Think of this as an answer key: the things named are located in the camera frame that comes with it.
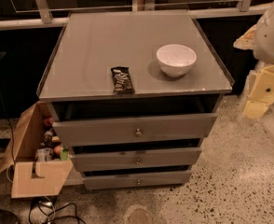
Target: bottle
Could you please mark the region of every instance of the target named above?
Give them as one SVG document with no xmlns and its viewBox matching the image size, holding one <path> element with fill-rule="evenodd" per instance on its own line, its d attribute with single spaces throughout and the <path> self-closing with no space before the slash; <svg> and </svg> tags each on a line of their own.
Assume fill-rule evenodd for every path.
<svg viewBox="0 0 274 224">
<path fill-rule="evenodd" d="M 51 161 L 53 156 L 53 149 L 49 147 L 40 148 L 36 151 L 36 161 Z"/>
<path fill-rule="evenodd" d="M 69 148 L 67 146 L 64 146 L 62 144 L 62 148 L 61 148 L 61 161 L 69 161 L 70 157 L 69 157 Z"/>
<path fill-rule="evenodd" d="M 41 147 L 51 147 L 52 148 L 52 137 L 54 135 L 54 129 L 51 128 L 44 133 L 43 142 L 41 143 Z"/>
</svg>

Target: floor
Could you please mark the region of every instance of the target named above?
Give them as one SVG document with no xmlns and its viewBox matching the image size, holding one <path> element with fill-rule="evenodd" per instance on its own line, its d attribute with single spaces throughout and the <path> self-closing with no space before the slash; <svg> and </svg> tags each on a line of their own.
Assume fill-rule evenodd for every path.
<svg viewBox="0 0 274 224">
<path fill-rule="evenodd" d="M 185 185 L 97 193 L 81 186 L 64 187 L 56 208 L 76 203 L 78 216 L 93 224 L 274 223 L 274 105 L 260 120 L 252 121 L 241 116 L 242 104 L 241 97 L 224 98 Z M 4 173 L 0 208 L 28 223 L 32 199 L 11 199 L 11 184 Z M 74 210 L 68 206 L 56 217 L 73 215 Z M 41 218 L 35 208 L 32 222 L 40 223 Z"/>
</svg>

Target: drawer knob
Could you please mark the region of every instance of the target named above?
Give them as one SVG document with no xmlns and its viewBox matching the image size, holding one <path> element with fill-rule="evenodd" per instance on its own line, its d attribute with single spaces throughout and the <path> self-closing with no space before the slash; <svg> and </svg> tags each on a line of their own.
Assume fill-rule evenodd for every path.
<svg viewBox="0 0 274 224">
<path fill-rule="evenodd" d="M 140 160 L 140 159 L 137 159 L 136 164 L 137 164 L 137 165 L 141 165 L 141 164 L 142 164 L 142 163 L 141 163 L 141 160 Z"/>
<path fill-rule="evenodd" d="M 136 135 L 137 137 L 140 137 L 140 136 L 142 135 L 141 130 L 140 130 L 139 128 L 136 129 L 135 135 Z"/>
</svg>

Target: cardboard box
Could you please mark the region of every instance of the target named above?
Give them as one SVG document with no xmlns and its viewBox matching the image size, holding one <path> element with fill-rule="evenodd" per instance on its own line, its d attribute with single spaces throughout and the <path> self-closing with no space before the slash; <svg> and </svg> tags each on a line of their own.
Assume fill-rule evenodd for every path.
<svg viewBox="0 0 274 224">
<path fill-rule="evenodd" d="M 36 103 L 28 108 L 21 114 L 13 138 L 7 145 L 0 172 L 14 164 L 14 157 L 12 198 L 58 195 L 72 168 L 74 170 L 71 161 L 34 162 L 45 132 L 43 119 L 48 116 L 50 113 L 45 103 Z"/>
</svg>

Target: drawer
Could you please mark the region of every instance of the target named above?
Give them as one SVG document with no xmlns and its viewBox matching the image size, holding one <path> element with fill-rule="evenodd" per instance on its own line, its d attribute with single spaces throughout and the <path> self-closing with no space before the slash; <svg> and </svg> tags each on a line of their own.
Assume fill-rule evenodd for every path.
<svg viewBox="0 0 274 224">
<path fill-rule="evenodd" d="M 121 119 L 87 119 L 54 122 L 53 127 L 69 146 L 135 143 L 208 136 L 215 113 L 132 117 Z"/>
<path fill-rule="evenodd" d="M 124 189 L 179 185 L 186 183 L 190 176 L 190 170 L 130 175 L 85 176 L 83 177 L 83 183 L 87 190 Z"/>
<path fill-rule="evenodd" d="M 53 102 L 59 121 L 212 113 L 219 94 Z"/>
<path fill-rule="evenodd" d="M 71 154 L 78 172 L 195 164 L 200 147 Z"/>
</svg>

